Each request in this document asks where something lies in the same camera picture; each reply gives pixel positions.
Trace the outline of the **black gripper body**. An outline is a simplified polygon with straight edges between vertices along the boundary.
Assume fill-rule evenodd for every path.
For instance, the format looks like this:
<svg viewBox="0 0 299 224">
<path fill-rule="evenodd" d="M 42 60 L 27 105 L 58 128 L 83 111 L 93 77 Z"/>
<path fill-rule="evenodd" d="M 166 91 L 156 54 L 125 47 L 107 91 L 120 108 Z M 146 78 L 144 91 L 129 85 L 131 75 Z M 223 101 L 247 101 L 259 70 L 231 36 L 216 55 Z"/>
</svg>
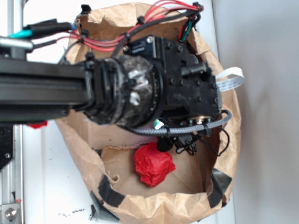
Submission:
<svg viewBox="0 0 299 224">
<path fill-rule="evenodd" d="M 182 122 L 217 119 L 221 114 L 221 92 L 212 70 L 179 42 L 148 36 L 128 44 L 126 55 L 140 56 L 152 65 L 156 93 L 151 99 L 150 120 L 163 118 Z"/>
</svg>

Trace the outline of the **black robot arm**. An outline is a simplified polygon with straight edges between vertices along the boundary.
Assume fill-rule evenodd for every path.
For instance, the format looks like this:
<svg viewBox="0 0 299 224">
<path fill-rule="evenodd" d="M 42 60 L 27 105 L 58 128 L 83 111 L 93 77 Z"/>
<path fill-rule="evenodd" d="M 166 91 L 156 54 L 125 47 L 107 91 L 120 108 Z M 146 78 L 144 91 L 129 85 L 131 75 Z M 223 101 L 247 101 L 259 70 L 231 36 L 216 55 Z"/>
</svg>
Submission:
<svg viewBox="0 0 299 224">
<path fill-rule="evenodd" d="M 0 120 L 34 124 L 83 112 L 100 125 L 141 127 L 155 119 L 176 125 L 221 114 L 221 92 L 205 62 L 181 43 L 147 36 L 123 55 L 77 64 L 26 60 L 31 41 L 0 39 Z"/>
</svg>

